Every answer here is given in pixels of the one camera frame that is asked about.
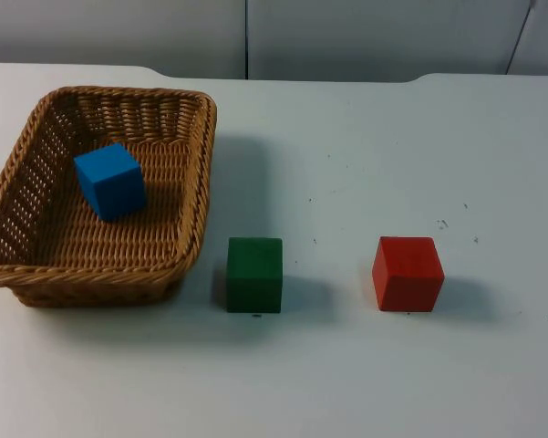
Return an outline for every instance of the blue cube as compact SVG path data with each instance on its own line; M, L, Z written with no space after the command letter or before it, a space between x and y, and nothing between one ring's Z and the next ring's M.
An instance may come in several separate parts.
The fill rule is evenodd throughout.
M146 205L140 165L115 143L75 158L79 185L99 218L109 222Z

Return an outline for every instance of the wicker basket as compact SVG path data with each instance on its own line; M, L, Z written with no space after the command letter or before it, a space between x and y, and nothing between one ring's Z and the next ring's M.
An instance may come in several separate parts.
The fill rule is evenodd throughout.
M171 294L202 245L216 107L202 93L69 87L42 98L0 174L0 287L33 307L140 305ZM73 157L121 142L147 207L115 223Z

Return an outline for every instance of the table surface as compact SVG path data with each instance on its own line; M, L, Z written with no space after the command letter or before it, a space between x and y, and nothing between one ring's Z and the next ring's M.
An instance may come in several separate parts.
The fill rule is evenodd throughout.
M211 210L181 295L38 310L0 289L0 437L548 437L548 78L405 84L0 65L0 170L64 85L218 105ZM211 304L229 236L284 239L283 313ZM382 313L380 235L431 235L430 314Z

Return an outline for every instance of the red cube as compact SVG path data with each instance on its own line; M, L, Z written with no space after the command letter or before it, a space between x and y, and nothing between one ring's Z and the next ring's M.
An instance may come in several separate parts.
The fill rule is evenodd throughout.
M431 312L444 271L431 237L381 237L373 264L379 309Z

